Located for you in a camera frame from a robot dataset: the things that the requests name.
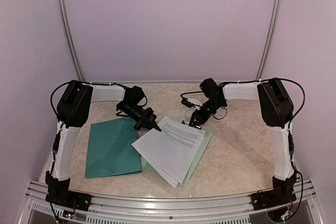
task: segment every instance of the marble surface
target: marble surface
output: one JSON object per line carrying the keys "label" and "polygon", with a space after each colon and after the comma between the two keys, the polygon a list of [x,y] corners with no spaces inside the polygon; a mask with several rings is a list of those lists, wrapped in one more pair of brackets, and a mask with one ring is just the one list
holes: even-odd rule
{"label": "marble surface", "polygon": [[[181,104],[180,94],[199,90],[198,84],[137,84],[148,97],[157,117],[189,120],[194,109]],[[202,94],[193,95],[204,102]],[[85,178],[86,156],[91,123],[117,118],[116,102],[91,105],[88,122],[81,128],[70,164],[70,189],[115,196],[147,198],[190,198],[223,196],[272,187],[274,149],[269,131],[261,118],[259,102],[228,101],[227,116],[221,121],[210,118],[203,129],[214,133],[199,165],[186,187],[170,186],[158,174],[143,170],[141,174]],[[220,117],[224,110],[219,110]],[[44,180],[51,158],[41,175]]]}

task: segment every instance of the vertical metal post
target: vertical metal post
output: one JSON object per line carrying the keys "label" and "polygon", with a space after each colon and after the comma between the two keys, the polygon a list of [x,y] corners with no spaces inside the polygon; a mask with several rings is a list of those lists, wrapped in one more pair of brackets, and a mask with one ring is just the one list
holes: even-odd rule
{"label": "vertical metal post", "polygon": [[262,77],[264,71],[265,71],[265,66],[266,66],[267,59],[268,59],[268,56],[269,56],[269,52],[270,52],[270,49],[271,49],[272,40],[273,40],[273,36],[274,36],[274,32],[275,32],[275,27],[276,27],[278,15],[279,15],[280,3],[281,3],[281,0],[274,0],[274,2],[273,2],[271,20],[270,20],[270,23],[269,23],[266,42],[265,42],[265,45],[264,45],[262,58],[261,58],[261,61],[260,61],[260,64],[259,64],[259,69],[258,69],[256,80],[260,79]]}
{"label": "vertical metal post", "polygon": [[69,26],[69,20],[68,20],[65,0],[57,0],[57,2],[58,2],[59,12],[61,15],[61,21],[62,21],[62,25],[64,29],[64,34],[65,34],[67,44],[70,50],[71,60],[73,63],[73,67],[75,68],[75,71],[76,71],[77,79],[80,81],[85,81],[84,74],[83,74],[83,71],[80,66],[77,53],[75,50],[75,45],[73,44],[74,40],[72,39],[72,34],[71,34],[70,26]]}

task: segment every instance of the light green folder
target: light green folder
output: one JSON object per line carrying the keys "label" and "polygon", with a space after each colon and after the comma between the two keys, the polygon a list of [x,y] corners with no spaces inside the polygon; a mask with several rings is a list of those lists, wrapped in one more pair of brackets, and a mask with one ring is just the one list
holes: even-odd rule
{"label": "light green folder", "polygon": [[[181,120],[179,119],[176,119],[176,118],[171,118],[172,120],[174,121],[177,121],[177,122],[181,122]],[[187,183],[189,182],[189,179],[191,178],[191,176],[193,175],[198,163],[200,162],[203,154],[204,154],[204,151],[205,149],[207,148],[209,142],[210,142],[210,139],[212,138],[212,135],[213,133],[212,132],[206,132],[205,135],[204,135],[204,139],[194,157],[194,160],[193,162],[191,163],[191,166],[189,167],[189,170],[183,180],[183,182],[180,184],[178,183],[178,186],[180,187],[185,187],[187,185]],[[156,173],[156,170],[143,158],[141,157],[141,166],[146,169],[146,170],[150,170],[151,172],[153,173]]]}
{"label": "light green folder", "polygon": [[139,153],[132,143],[138,139],[131,118],[91,124],[85,178],[141,172]]}

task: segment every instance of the white wall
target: white wall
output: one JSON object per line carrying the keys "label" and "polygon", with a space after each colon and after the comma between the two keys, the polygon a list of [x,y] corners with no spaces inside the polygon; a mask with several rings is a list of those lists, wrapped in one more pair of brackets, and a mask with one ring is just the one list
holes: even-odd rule
{"label": "white wall", "polygon": [[[295,158],[328,224],[336,219],[336,0],[282,0],[264,77],[301,83],[307,104],[293,122]],[[290,88],[296,108],[299,89]]]}
{"label": "white wall", "polygon": [[52,90],[75,78],[56,0],[0,0],[0,223],[14,223],[55,138]]}
{"label": "white wall", "polygon": [[273,0],[66,0],[92,81],[255,78]]}

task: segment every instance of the metal frame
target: metal frame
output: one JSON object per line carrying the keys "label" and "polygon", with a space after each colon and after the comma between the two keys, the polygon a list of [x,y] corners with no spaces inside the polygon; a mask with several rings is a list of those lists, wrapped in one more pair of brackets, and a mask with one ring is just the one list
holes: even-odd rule
{"label": "metal frame", "polygon": [[268,59],[269,52],[270,52],[270,49],[271,49],[272,40],[273,40],[273,36],[274,36],[274,32],[275,32],[275,28],[276,28],[276,24],[277,24],[277,20],[278,20],[280,3],[281,3],[281,0],[274,0],[274,2],[273,2],[271,20],[270,20],[270,23],[269,23],[266,42],[265,42],[265,45],[264,45],[264,49],[263,49],[261,61],[260,61],[260,64],[259,64],[259,69],[258,69],[258,72],[257,72],[256,80],[259,80],[262,77],[262,75],[265,71],[267,59]]}
{"label": "metal frame", "polygon": [[67,40],[67,44],[68,44],[70,55],[71,55],[71,61],[72,61],[73,67],[75,68],[77,79],[80,81],[85,81],[84,74],[80,66],[79,59],[77,57],[74,40],[72,38],[72,34],[70,30],[67,9],[65,6],[65,0],[57,0],[57,2],[58,2],[59,13],[61,15],[61,21],[62,21],[62,25],[64,29],[64,35]]}
{"label": "metal frame", "polygon": [[[299,201],[301,195],[301,181],[299,180],[294,186],[298,198],[295,202]],[[30,182],[19,224],[28,223],[32,209],[52,215],[50,206],[45,202],[47,190],[47,185],[44,183]],[[117,221],[117,223],[129,222],[133,224],[149,222],[216,223],[223,220],[248,218],[250,215],[266,211],[253,210],[250,194],[183,199],[132,198],[92,194],[89,211],[77,210],[76,216],[79,223],[103,223],[103,221],[111,220]],[[320,205],[310,180],[303,182],[302,200],[307,200],[310,204],[314,223],[323,224]],[[55,206],[55,210],[62,213],[63,210],[70,209]]]}

